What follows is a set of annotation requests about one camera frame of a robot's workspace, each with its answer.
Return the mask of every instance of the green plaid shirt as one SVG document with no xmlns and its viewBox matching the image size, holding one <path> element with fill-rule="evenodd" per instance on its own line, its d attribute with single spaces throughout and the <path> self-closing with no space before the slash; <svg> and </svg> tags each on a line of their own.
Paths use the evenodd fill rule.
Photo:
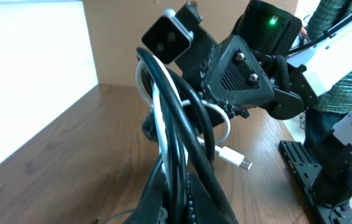
<svg viewBox="0 0 352 224">
<path fill-rule="evenodd" d="M 308 22 L 308 36 L 311 40 L 320 37 L 323 30 L 328 30 L 351 13 L 352 0 L 321 0 Z M 322 112 L 349 113 L 352 110 L 352 72 L 320 96 L 313 108 Z"/>
</svg>

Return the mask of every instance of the cardboard wall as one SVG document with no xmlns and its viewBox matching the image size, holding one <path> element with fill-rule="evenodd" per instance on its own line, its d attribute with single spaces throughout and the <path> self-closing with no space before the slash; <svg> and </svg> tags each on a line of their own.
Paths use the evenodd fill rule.
<svg viewBox="0 0 352 224">
<path fill-rule="evenodd" d="M 178 11 L 186 0 L 83 0 L 99 83 L 135 85 L 136 47 L 165 9 Z M 221 42 L 249 0 L 198 1 L 201 25 Z M 266 0 L 292 14 L 298 0 Z M 170 66 L 176 72 L 175 65 Z"/>
</svg>

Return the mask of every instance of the black metal base plate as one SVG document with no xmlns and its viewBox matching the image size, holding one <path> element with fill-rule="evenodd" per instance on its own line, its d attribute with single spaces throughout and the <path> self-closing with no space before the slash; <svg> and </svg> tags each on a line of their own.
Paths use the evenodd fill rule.
<svg viewBox="0 0 352 224">
<path fill-rule="evenodd" d="M 324 224 L 352 224 L 352 209 L 350 206 L 336 208 L 332 212 L 333 221 L 331 222 L 331 208 L 326 208 L 313 201 L 310 188 L 322 167 L 303 147 L 302 143 L 281 141 L 279 150 L 287 164 L 288 170 L 290 170 L 291 176 L 294 177 L 317 221 Z"/>
</svg>

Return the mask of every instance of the wooden table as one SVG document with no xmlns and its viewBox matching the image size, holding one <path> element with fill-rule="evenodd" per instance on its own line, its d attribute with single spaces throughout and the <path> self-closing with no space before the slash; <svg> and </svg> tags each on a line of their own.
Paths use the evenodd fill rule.
<svg viewBox="0 0 352 224">
<path fill-rule="evenodd" d="M 0 223 L 92 223 L 134 208 L 158 156 L 141 131 L 147 112 L 133 87 L 94 87 L 0 164 Z M 239 222 L 308 223 L 277 150 L 291 135 L 264 110 L 249 112 L 232 120 L 224 145 L 251 159 L 251 170 L 215 159 Z"/>
</svg>

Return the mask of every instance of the ventilation grille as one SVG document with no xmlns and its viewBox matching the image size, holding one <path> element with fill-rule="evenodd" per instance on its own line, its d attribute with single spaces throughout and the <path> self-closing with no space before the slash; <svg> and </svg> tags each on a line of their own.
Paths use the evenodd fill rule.
<svg viewBox="0 0 352 224">
<path fill-rule="evenodd" d="M 241 91 L 250 89 L 243 76 L 232 62 L 230 62 L 226 67 L 226 71 L 223 75 L 223 78 L 221 79 L 221 85 L 225 90 L 228 91 Z"/>
</svg>

